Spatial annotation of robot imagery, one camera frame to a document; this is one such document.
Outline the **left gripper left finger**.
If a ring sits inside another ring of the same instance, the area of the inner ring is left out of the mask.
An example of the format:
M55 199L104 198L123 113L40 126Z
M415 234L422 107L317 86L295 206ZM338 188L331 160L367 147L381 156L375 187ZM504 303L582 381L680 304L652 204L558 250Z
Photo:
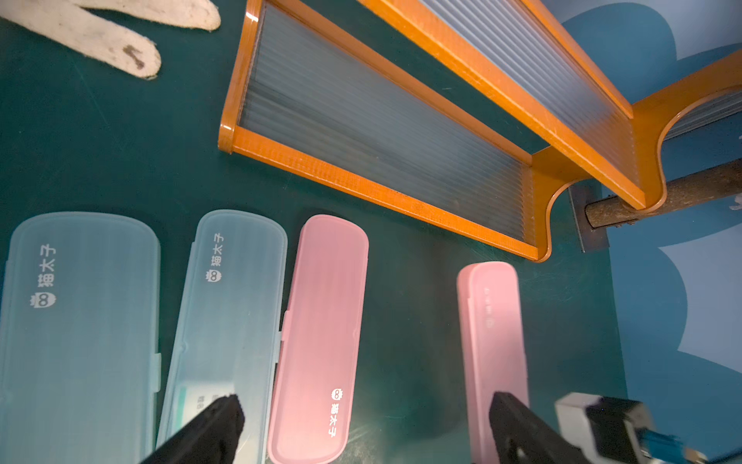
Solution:
M235 394L212 402L142 464L232 464L245 426Z

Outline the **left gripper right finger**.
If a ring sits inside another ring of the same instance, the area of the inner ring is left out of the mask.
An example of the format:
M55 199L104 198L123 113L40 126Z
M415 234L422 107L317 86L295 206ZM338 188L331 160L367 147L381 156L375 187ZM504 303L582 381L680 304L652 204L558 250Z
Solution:
M583 463L569 444L510 392L495 392L489 420L500 463Z

